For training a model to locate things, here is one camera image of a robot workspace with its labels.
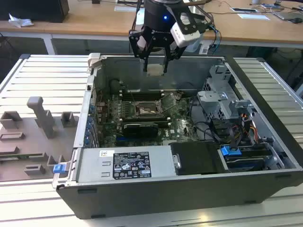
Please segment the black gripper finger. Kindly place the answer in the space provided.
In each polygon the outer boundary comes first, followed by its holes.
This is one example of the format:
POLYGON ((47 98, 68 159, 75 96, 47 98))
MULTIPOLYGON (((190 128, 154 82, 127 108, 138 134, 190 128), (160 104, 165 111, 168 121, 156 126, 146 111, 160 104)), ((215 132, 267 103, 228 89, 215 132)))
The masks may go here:
POLYGON ((165 57, 163 61, 163 72, 166 73, 168 68, 168 63, 172 60, 179 59, 182 56, 183 52, 185 51, 186 47, 180 48, 177 46, 174 50, 171 50, 170 45, 168 43, 165 43, 163 47, 165 51, 165 57))
POLYGON ((150 28, 129 31, 129 42, 134 56, 144 60, 143 71, 147 71, 148 58, 153 49, 153 36, 150 28))

